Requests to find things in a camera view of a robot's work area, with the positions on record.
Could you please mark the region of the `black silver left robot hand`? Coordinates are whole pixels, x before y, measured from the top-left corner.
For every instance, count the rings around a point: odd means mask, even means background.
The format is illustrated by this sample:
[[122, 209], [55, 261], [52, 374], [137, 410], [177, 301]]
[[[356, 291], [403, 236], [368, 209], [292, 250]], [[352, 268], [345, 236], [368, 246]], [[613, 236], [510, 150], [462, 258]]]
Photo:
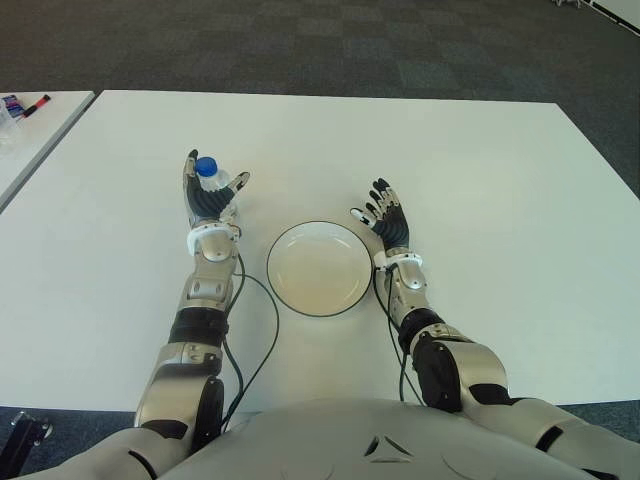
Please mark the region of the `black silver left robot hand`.
[[192, 228], [204, 221], [233, 224], [237, 217], [235, 199], [248, 184], [250, 173], [231, 177], [211, 156], [191, 150], [183, 167], [183, 196]]

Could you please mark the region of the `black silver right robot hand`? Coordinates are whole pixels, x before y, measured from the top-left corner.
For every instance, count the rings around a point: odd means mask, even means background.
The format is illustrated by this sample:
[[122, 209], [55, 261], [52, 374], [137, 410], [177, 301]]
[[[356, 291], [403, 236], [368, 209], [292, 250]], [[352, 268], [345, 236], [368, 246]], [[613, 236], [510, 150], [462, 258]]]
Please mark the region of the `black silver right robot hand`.
[[379, 237], [385, 251], [408, 249], [409, 225], [390, 184], [383, 178], [373, 181], [369, 197], [371, 202], [363, 209], [351, 208], [350, 214]]

